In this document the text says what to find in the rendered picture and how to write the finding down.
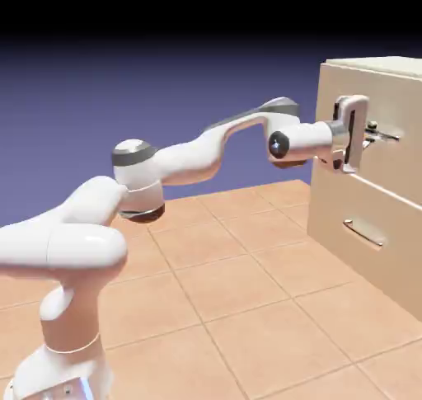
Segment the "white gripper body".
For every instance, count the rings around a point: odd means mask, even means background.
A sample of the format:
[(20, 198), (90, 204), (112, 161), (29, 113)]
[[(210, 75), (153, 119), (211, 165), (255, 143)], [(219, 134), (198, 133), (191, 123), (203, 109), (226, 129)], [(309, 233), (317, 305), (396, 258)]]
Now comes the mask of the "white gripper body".
[(341, 104), (342, 121), (349, 133), (345, 150), (344, 173), (356, 173), (363, 154), (363, 142), (368, 113), (368, 98), (363, 95), (348, 96)]

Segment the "beige cabinet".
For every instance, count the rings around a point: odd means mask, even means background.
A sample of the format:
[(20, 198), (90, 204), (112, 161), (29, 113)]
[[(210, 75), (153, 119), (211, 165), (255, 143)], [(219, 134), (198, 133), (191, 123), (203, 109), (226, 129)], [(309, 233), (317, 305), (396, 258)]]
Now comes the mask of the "beige cabinet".
[(314, 162), (307, 232), (422, 322), (422, 59), (328, 59), (316, 119), (350, 94), (368, 97), (368, 121), (390, 139), (363, 151), (356, 174)]

